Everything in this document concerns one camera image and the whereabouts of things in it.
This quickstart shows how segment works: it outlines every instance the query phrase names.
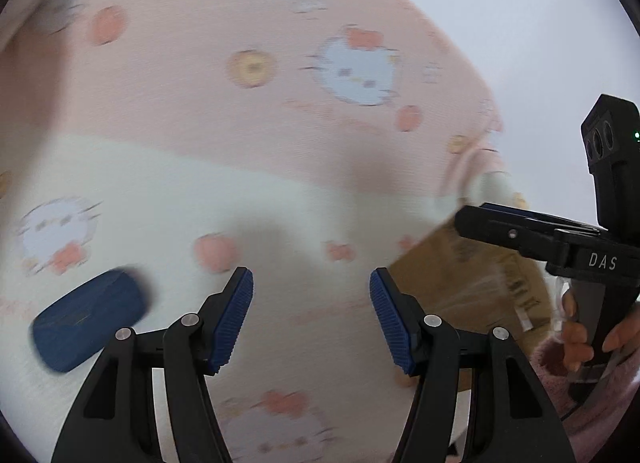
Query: silver screw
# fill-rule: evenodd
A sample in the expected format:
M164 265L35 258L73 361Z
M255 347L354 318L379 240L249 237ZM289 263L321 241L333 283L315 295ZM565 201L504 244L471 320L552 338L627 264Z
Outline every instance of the silver screw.
M180 319L183 326L195 326L200 321L200 317L195 313L187 313Z
M131 330L129 328L121 328L116 331L116 338L118 340L126 340L131 336Z
M442 324L442 319L437 315L427 315L424 318L424 323L429 327L437 328L440 324Z
M500 340L507 340L507 338L509 338L509 332L505 328L495 328L494 337Z

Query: dark blue object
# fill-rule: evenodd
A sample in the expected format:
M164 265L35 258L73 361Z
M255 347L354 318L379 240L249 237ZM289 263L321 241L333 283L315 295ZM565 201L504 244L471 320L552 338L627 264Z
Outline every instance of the dark blue object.
M236 339L244 322L244 317L254 296L254 276L248 269L242 274L238 285L226 303L218 324L213 331L213 350L209 359L211 374L219 372L228 363Z
M66 373L145 312L146 300L136 281L125 271L112 269L46 308L34 319L31 334L44 363Z
M412 374L415 362L411 353L411 337L378 270L371 273L369 295L394 363L401 367L406 375Z

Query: cardboard packaging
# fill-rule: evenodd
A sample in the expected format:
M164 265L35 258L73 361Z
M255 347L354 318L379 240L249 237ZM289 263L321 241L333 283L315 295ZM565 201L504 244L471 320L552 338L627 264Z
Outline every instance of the cardboard packaging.
M453 218L388 269L402 293L457 329L487 333L501 326L527 356L551 333L552 306L537 263L460 237ZM458 390L470 388L470 370L463 369Z

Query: camera lens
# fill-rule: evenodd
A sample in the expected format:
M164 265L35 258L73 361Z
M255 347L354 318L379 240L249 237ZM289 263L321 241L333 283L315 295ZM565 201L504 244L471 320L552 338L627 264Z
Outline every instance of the camera lens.
M613 130L609 122L604 122L604 143L607 144L609 149L613 148Z
M602 138L600 137L599 130L596 129L596 132L593 133L593 146L596 149L596 154L598 157L602 156Z

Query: human hand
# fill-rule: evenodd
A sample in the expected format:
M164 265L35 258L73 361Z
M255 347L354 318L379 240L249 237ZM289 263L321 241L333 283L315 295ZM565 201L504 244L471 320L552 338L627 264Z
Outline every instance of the human hand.
M576 315L577 304L571 290L562 296L562 308L567 317ZM587 344L587 328L571 319L562 326L561 339L564 342L564 367L571 372L593 358L593 348ZM640 306L635 305L629 315L613 328L602 344L602 351L609 353L622 348L622 357L629 356L640 347Z

